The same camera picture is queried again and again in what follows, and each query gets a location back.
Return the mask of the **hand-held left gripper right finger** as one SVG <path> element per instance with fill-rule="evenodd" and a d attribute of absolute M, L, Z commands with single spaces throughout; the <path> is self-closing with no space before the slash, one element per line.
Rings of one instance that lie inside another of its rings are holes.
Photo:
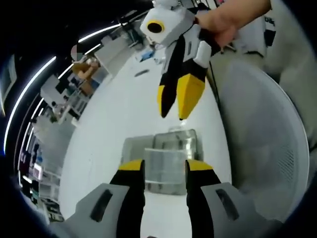
<path fill-rule="evenodd" d="M 192 237 L 266 237 L 269 221 L 232 184 L 221 183 L 212 166 L 191 159 L 186 160 L 185 167 Z"/>

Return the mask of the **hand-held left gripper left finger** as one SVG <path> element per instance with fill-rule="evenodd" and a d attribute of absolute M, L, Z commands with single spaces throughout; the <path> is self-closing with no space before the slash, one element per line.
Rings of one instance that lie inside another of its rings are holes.
<path fill-rule="evenodd" d="M 110 183 L 102 183 L 77 203 L 63 228 L 70 238 L 138 238 L 144 190 L 144 160 L 124 163 Z"/>

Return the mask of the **person's right hand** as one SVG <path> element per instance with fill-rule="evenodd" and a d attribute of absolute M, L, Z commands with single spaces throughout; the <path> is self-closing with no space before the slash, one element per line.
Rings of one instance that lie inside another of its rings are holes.
<path fill-rule="evenodd" d="M 233 41 L 238 31 L 232 19 L 224 14 L 220 7 L 199 12 L 196 19 L 201 28 L 208 30 L 211 37 L 222 48 Z"/>

